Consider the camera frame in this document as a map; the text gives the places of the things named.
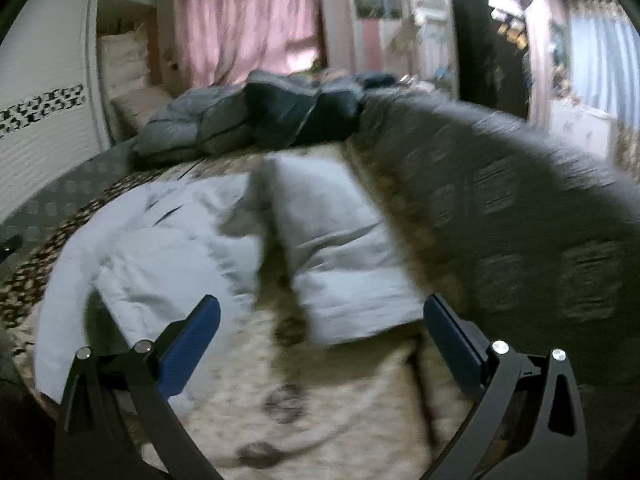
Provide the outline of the blue striped curtain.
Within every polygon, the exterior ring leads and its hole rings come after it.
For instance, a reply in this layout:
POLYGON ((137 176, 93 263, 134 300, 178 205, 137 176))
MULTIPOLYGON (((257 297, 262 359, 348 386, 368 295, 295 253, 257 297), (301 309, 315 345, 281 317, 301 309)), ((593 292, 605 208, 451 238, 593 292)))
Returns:
POLYGON ((639 33, 615 0, 570 0, 570 79, 576 96, 639 129, 639 33))

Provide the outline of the white framed mirror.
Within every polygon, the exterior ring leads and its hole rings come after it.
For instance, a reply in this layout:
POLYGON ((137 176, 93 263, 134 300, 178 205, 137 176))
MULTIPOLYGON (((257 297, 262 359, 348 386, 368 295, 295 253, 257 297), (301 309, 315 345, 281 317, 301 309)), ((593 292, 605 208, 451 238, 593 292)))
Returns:
POLYGON ((451 0, 406 0, 406 32, 412 71, 456 98, 459 94, 458 52, 451 0))

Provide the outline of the grey patterned blanket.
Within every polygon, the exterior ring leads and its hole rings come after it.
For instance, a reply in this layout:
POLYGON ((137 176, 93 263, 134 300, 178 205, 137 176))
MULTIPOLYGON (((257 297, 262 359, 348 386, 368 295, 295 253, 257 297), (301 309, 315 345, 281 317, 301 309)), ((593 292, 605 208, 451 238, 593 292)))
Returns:
POLYGON ((369 93, 352 145, 418 273, 491 338, 565 350, 601 468, 639 414, 639 189, 509 114, 369 93))

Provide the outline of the blue grey folded quilt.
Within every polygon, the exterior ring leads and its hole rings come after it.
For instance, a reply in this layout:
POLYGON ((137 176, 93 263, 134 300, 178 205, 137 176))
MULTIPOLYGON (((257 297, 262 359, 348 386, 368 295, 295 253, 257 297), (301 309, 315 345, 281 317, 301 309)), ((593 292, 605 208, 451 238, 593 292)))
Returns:
POLYGON ((241 86, 191 89, 158 110, 137 136, 134 152, 159 164, 220 156, 252 143, 241 86))

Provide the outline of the pink curtain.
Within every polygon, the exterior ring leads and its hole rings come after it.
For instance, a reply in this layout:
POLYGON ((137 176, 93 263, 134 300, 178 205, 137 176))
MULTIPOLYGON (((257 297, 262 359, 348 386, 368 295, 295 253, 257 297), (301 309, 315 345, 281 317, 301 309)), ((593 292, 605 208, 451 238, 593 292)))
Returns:
POLYGON ((189 88, 237 84, 252 70, 310 70, 320 0, 171 0, 174 64, 189 88))

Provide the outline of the white pillow stack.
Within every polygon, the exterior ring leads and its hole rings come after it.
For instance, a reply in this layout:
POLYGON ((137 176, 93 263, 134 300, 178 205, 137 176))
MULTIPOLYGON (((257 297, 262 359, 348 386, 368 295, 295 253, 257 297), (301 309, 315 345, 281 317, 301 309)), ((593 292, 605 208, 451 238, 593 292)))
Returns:
POLYGON ((112 100, 151 85, 149 41, 144 29, 98 38, 101 86, 112 100))

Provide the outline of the white wardrobe panel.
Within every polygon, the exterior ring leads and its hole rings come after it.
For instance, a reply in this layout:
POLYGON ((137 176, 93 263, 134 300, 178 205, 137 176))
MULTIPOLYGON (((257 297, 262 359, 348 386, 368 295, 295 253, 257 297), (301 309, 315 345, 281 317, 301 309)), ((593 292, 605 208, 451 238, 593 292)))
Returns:
POLYGON ((107 146, 89 79, 93 0, 27 0, 1 44, 1 215, 107 146))

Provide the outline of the beige pillow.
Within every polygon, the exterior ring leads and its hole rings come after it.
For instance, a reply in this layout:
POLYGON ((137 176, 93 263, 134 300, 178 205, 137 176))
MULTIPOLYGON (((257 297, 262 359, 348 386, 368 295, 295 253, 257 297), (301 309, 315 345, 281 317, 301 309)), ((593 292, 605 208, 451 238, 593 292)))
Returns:
POLYGON ((151 117, 174 98, 163 87, 132 90, 111 100, 125 136, 136 136, 151 117))

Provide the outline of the white low cabinet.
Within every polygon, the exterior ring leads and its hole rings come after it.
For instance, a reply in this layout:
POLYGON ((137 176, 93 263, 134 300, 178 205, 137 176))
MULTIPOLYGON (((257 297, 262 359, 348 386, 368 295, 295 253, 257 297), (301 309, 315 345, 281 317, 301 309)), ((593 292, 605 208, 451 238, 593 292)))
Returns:
POLYGON ((617 125, 602 110, 570 100, 552 100, 549 131, 597 158, 614 159, 617 125))

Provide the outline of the light grey padded jacket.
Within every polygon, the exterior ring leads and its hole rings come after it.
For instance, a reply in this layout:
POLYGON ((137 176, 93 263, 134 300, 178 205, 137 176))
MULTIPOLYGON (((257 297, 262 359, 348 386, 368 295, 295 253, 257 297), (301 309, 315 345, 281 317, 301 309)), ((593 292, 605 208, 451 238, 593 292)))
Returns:
POLYGON ((61 400, 79 348, 153 340, 214 296, 218 332, 168 394, 177 413, 189 413, 214 392, 273 241, 315 344, 346 344, 420 318, 390 230, 346 162, 277 152, 240 174, 140 185, 80 228, 44 294, 36 388, 61 400))

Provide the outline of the patterned beige bed sheet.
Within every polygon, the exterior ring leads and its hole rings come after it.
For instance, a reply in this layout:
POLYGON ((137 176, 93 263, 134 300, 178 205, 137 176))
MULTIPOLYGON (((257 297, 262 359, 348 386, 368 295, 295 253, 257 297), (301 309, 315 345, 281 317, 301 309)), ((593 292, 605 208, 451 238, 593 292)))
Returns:
MULTIPOLYGON (((423 301, 435 289, 413 264, 402 236, 352 143, 282 151, 346 162, 382 214, 400 260, 423 301)), ((54 228, 49 239, 1 287, 1 317, 14 359, 36 403, 55 415, 35 384, 35 348, 47 284, 68 240, 103 207, 140 185, 240 174, 277 153, 243 150, 157 170, 112 185, 54 228)), ((426 343, 419 319, 346 344, 315 344, 288 274, 285 253, 270 242, 258 293, 233 335, 212 396, 179 414, 209 463, 228 479, 416 479, 438 454, 421 408, 431 379, 435 429, 451 438, 469 404, 442 358, 426 343)))

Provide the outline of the dark navy folded quilt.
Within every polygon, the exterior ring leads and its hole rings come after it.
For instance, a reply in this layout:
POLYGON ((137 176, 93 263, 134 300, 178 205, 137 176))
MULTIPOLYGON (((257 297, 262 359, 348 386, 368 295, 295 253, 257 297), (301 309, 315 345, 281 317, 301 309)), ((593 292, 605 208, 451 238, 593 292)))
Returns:
POLYGON ((381 72, 309 80, 254 70, 243 93, 255 144, 284 150, 346 140, 358 131, 368 94, 398 84, 397 76, 381 72))

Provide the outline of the black door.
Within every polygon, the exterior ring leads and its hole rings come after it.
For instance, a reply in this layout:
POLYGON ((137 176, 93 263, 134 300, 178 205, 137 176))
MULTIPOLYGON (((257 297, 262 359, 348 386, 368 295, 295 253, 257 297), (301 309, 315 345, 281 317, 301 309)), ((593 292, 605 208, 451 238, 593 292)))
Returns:
POLYGON ((499 32, 488 0, 451 0, 456 28, 459 99, 521 118, 528 116, 525 50, 499 32))

